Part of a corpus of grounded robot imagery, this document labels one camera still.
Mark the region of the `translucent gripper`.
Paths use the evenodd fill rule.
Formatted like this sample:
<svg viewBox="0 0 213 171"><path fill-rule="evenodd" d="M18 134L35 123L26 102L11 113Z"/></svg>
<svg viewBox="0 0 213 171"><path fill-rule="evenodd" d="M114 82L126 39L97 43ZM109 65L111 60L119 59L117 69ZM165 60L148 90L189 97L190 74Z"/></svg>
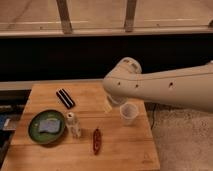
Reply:
<svg viewBox="0 0 213 171"><path fill-rule="evenodd" d="M104 101L104 112L109 113L112 110L112 107L121 106L126 101L127 99L124 97L108 95L107 100Z"/></svg>

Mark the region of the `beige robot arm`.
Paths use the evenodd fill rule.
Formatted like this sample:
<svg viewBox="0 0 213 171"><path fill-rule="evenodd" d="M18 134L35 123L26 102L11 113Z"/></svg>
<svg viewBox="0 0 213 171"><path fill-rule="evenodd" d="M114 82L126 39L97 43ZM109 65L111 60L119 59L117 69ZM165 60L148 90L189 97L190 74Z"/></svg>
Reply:
<svg viewBox="0 0 213 171"><path fill-rule="evenodd" d="M138 98L213 113L213 61L143 74L137 60L125 57L104 77L103 88L116 105Z"/></svg>

